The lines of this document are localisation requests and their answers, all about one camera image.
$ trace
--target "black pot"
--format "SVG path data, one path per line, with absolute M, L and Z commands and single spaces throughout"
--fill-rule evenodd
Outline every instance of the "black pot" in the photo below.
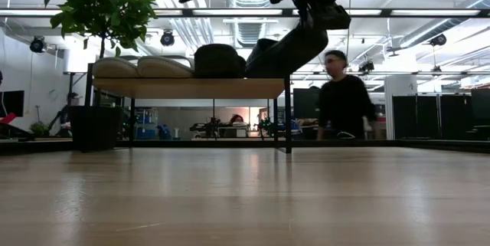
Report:
M 116 147 L 124 112 L 118 107 L 70 107 L 73 144 L 81 152 L 111 150 Z

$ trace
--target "exposed ceiling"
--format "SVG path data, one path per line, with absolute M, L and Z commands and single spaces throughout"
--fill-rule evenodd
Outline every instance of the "exposed ceiling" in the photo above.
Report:
M 52 5 L 63 0 L 53 0 Z M 42 9 L 43 0 L 0 0 L 3 8 L 36 8 Z M 175 0 L 158 0 L 161 8 L 175 8 Z M 490 8 L 490 0 L 338 0 L 346 8 Z M 199 0 L 186 4 L 183 8 L 242 8 L 242 7 L 294 8 L 291 1 L 270 5 L 268 0 Z M 330 31 L 328 49 L 339 49 L 348 52 L 351 69 L 356 71 L 358 65 L 366 59 L 372 59 L 376 71 L 430 71 L 434 62 L 442 66 L 443 71 L 485 71 L 490 67 L 488 56 L 488 30 L 490 21 L 487 18 L 460 19 L 458 25 L 450 25 L 446 19 L 430 18 L 355 18 L 351 28 L 342 31 Z M 191 56 L 195 49 L 211 41 L 232 44 L 239 49 L 240 55 L 250 53 L 250 42 L 254 38 L 280 39 L 297 23 L 296 18 L 260 18 L 250 21 L 247 18 L 159 18 L 149 25 L 149 38 L 139 45 L 140 54 L 180 54 Z M 51 30 L 48 18 L 9 18 L 6 33 L 19 40 L 31 40 L 35 35 L 45 36 L 46 41 L 57 48 L 78 48 L 80 38 L 67 37 L 63 40 L 60 32 Z M 438 28 L 448 42 L 442 47 L 424 44 L 426 35 L 431 29 Z M 172 47 L 162 47 L 159 37 L 164 29 L 173 29 L 176 35 Z M 391 57 L 387 47 L 399 47 L 411 40 L 411 48 L 397 51 L 399 56 Z M 91 42 L 91 48 L 99 48 L 98 42 Z M 125 51 L 123 54 L 136 54 Z M 310 61 L 299 71 L 322 71 L 322 55 Z M 450 85 L 464 76 L 456 75 L 445 78 L 420 77 L 420 83 Z M 295 79 L 299 87 L 312 84 L 318 79 L 312 74 L 297 74 Z M 382 86 L 380 76 L 365 77 L 370 88 Z

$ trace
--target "white column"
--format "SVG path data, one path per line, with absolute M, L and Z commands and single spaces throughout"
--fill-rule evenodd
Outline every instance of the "white column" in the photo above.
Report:
M 417 76 L 411 74 L 394 75 L 384 78 L 384 97 L 386 101 L 387 139 L 394 139 L 393 97 L 417 94 Z

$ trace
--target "potted plant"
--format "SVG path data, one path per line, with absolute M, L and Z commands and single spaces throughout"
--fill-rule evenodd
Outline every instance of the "potted plant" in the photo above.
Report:
M 138 51 L 136 40 L 145 40 L 146 25 L 156 18 L 156 0 L 65 0 L 61 12 L 51 18 L 51 27 L 61 26 L 61 36 L 78 34 L 86 49 L 90 38 L 100 40 L 100 58 L 106 42 L 116 49 Z M 44 0 L 47 6 L 50 0 Z M 113 107 L 70 107 L 73 142 L 82 151 L 112 149 L 123 122 L 123 111 Z

